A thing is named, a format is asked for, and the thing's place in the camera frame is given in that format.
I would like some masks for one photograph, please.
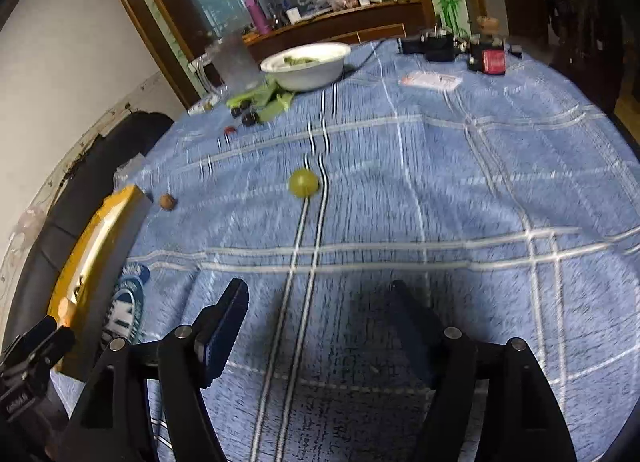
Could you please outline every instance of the pink thermos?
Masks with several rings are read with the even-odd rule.
[[[271,32],[271,27],[258,0],[244,0],[244,6],[249,11],[251,19],[254,20],[254,25],[260,34],[264,35]]]

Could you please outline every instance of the red label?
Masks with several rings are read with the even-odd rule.
[[[500,75],[505,72],[504,50],[483,50],[482,71],[485,74]]]

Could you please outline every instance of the yellow-green ball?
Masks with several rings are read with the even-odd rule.
[[[298,198],[307,198],[318,191],[320,182],[318,177],[308,169],[301,167],[293,171],[289,178],[289,191]]]

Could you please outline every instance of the white card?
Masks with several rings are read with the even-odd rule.
[[[439,92],[451,92],[460,82],[462,82],[462,77],[447,76],[437,72],[411,72],[400,79],[400,84],[404,84],[404,86],[417,86]]]

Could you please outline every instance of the white bowl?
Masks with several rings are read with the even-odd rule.
[[[260,63],[260,69],[271,74],[285,90],[308,92],[335,82],[344,68],[344,58],[350,53],[349,45],[343,43],[314,43],[267,57]],[[285,64],[285,57],[308,57],[318,62],[290,66]]]

